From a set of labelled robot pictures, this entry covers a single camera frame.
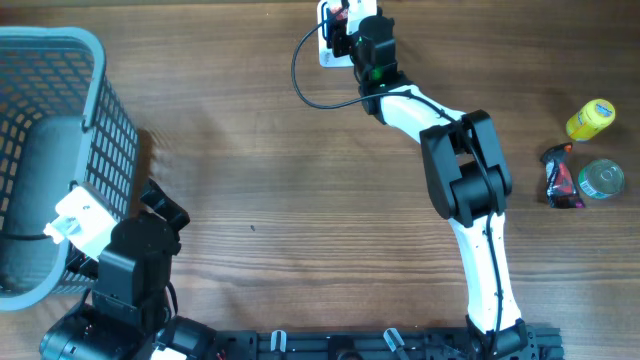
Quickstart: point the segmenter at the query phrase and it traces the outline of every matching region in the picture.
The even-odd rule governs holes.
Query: brown background
[[[385,13],[423,92],[492,114],[515,183],[506,246],[524,318],[562,328],[569,359],[638,358],[640,3],[422,1]],[[140,129],[139,172],[191,214],[173,267],[183,316],[262,331],[462,326],[460,255],[419,146],[359,106],[319,111],[292,91],[291,53],[314,14],[310,3],[42,8],[2,10],[0,22],[102,39]],[[355,97],[351,71],[322,69],[312,39],[299,59],[306,93]],[[538,158],[600,96],[618,119],[578,144],[570,167],[613,159],[625,193],[550,209]],[[36,358],[76,300],[2,314],[0,358]]]

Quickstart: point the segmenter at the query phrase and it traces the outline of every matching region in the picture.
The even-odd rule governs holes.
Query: teal can
[[[587,165],[578,176],[578,183],[587,196],[606,199],[624,188],[624,173],[618,164],[600,159]]]

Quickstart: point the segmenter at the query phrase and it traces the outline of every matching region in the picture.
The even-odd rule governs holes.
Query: yellow can
[[[576,141],[587,141],[616,118],[616,109],[603,99],[591,100],[567,121],[567,135]]]

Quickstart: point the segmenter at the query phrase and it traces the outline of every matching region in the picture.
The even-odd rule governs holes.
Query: wood plank
[[[525,320],[562,329],[569,359],[637,358],[640,341],[640,70],[636,1],[428,0],[387,4],[401,68],[452,108],[488,111],[514,178],[507,255]],[[80,26],[149,172],[192,217],[174,260],[183,316],[217,329],[462,326],[467,295],[448,224],[432,209],[420,148],[359,106],[306,107],[291,53],[315,5],[3,10],[3,25]],[[357,96],[350,70],[300,56],[303,91]],[[625,193],[579,211],[541,202],[538,158],[604,97],[619,117],[570,167],[610,158]],[[77,297],[0,317],[0,357],[33,359]]]

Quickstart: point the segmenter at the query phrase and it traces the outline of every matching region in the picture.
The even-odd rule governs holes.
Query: black base
[[[564,349],[560,330],[527,326],[527,347],[503,359],[506,360],[562,360]],[[404,350],[410,360],[466,360],[469,335],[466,328],[427,329],[423,332],[402,332]],[[221,331],[216,336],[217,352],[224,360],[351,360],[340,357],[333,349],[340,349],[345,338],[364,360],[398,360],[384,341],[381,332],[288,333],[286,352],[271,352],[271,334],[252,331]]]

